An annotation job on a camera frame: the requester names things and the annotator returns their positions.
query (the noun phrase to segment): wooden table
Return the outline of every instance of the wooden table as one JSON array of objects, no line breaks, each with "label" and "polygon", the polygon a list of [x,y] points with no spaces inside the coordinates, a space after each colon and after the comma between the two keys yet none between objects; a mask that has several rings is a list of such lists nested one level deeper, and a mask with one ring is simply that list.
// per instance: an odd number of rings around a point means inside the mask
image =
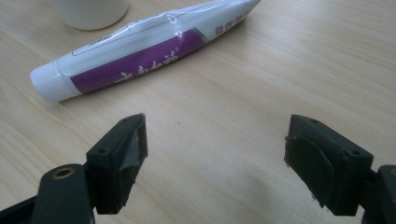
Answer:
[{"label": "wooden table", "polygon": [[130,200],[97,223],[361,223],[334,217],[283,161],[291,114],[318,119],[396,163],[396,2],[262,1],[206,47],[119,85],[49,103],[29,73],[158,12],[198,0],[131,1],[99,31],[63,24],[48,0],[0,3],[0,210],[145,113],[148,159]]}]

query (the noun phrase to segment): purple label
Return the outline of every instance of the purple label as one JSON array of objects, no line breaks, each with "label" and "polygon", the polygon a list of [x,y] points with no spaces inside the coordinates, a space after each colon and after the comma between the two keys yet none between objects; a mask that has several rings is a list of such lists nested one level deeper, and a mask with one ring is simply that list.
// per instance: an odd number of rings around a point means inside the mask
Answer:
[{"label": "purple label", "polygon": [[105,63],[70,79],[81,93],[95,91],[169,64],[204,44],[205,40],[199,31],[189,30],[160,44]]}]

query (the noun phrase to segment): toothpaste tube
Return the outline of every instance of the toothpaste tube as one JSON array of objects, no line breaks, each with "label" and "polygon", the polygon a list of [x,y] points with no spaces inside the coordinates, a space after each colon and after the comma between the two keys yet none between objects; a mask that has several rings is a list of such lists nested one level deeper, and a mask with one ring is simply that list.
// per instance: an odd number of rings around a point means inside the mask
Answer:
[{"label": "toothpaste tube", "polygon": [[260,0],[222,0],[134,21],[30,74],[52,102],[95,91],[169,64],[223,34]]}]

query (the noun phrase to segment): black plastic part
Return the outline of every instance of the black plastic part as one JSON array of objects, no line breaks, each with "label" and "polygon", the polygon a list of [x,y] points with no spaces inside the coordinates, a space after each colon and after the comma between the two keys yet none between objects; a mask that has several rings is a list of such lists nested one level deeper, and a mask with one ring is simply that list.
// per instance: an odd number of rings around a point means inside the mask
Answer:
[{"label": "black plastic part", "polygon": [[148,156],[143,114],[122,119],[87,153],[92,204],[98,214],[117,214]]},{"label": "black plastic part", "polygon": [[1,224],[27,224],[30,223],[35,205],[35,197],[17,203],[0,212]]},{"label": "black plastic part", "polygon": [[68,164],[43,175],[31,223],[94,223],[84,166]]},{"label": "black plastic part", "polygon": [[365,209],[362,223],[396,223],[396,166],[381,166],[362,185],[361,206]]},{"label": "black plastic part", "polygon": [[292,115],[285,162],[305,182],[320,206],[337,216],[355,216],[357,189],[370,175],[373,155],[321,122]]}]

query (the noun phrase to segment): table surface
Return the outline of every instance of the table surface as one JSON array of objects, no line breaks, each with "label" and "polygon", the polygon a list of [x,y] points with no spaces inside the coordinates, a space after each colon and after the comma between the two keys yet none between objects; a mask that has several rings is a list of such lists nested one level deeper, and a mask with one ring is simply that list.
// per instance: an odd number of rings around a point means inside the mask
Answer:
[{"label": "table surface", "polygon": [[0,209],[145,113],[148,158],[127,205],[98,223],[361,223],[313,200],[283,161],[290,115],[318,119],[396,163],[396,1],[267,0],[168,66],[61,103],[30,72],[130,21],[199,0],[131,1],[116,24],[79,31],[47,0],[0,2]]}]

